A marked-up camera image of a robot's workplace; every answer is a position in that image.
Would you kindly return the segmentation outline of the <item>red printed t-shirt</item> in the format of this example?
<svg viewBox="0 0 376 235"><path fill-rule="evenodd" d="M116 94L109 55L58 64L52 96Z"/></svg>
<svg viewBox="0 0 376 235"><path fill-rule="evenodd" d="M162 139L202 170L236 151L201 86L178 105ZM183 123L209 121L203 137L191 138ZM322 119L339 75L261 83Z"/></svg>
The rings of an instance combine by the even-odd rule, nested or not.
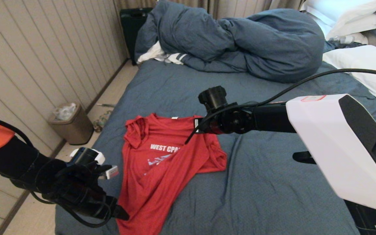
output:
<svg viewBox="0 0 376 235"><path fill-rule="evenodd" d="M199 173L224 171L227 154L215 134L187 138L200 116L137 116L125 123L123 180L119 205L127 221L117 220L120 235L159 235L184 187Z"/></svg>

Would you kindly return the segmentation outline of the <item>brown trash bin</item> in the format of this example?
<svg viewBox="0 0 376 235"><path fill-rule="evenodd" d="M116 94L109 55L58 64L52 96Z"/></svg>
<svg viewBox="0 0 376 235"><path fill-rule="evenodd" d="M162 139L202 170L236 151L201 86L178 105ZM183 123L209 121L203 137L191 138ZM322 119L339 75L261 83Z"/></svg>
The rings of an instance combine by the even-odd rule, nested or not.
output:
<svg viewBox="0 0 376 235"><path fill-rule="evenodd" d="M92 137L94 127L82 106L79 103L76 104L77 108L68 120L58 120L52 113L48 118L48 123L70 145L84 145Z"/></svg>

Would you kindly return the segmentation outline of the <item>patterned slipper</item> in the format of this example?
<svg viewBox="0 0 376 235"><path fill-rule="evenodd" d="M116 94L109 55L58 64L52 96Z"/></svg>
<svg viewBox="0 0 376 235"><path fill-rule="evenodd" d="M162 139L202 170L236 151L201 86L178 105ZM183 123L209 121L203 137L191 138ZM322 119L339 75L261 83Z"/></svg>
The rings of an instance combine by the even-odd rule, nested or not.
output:
<svg viewBox="0 0 376 235"><path fill-rule="evenodd" d="M112 110L108 110L106 113L102 114L93 122L94 131L96 133L102 132L103 128L105 127L106 123L109 120L109 117L112 113Z"/></svg>

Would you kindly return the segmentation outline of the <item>crumpled blue duvet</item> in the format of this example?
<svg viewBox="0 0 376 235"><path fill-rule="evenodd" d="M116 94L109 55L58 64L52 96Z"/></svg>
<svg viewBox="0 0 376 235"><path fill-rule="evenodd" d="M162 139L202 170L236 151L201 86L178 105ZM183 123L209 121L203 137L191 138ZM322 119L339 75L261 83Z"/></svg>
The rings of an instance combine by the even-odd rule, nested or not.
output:
<svg viewBox="0 0 376 235"><path fill-rule="evenodd" d="M292 83L321 66L325 36L312 18L295 9L216 20L203 8L160 0L138 31L136 60L157 41L166 53L187 54L182 62L197 71L246 72Z"/></svg>

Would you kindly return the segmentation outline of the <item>white striped garment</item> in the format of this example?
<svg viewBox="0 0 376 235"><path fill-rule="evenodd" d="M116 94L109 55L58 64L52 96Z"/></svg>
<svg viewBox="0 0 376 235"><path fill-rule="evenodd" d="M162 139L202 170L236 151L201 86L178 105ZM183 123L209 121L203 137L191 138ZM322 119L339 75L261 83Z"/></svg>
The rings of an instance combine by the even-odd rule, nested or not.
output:
<svg viewBox="0 0 376 235"><path fill-rule="evenodd" d="M175 53L169 54L163 51L161 44L157 41L148 51L137 59L137 64L142 64L147 60L157 60L164 63L173 63L177 65L184 65L182 59L186 57L187 54Z"/></svg>

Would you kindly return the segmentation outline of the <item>black suitcase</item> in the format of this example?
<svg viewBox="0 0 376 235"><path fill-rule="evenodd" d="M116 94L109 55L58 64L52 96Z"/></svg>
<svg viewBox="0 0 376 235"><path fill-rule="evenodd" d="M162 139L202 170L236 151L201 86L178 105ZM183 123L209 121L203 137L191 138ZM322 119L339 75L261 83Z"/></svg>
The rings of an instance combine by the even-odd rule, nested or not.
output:
<svg viewBox="0 0 376 235"><path fill-rule="evenodd" d="M119 12L124 40L130 55L130 60L134 66L136 65L134 51L137 34L152 9L153 8L131 8L121 9Z"/></svg>

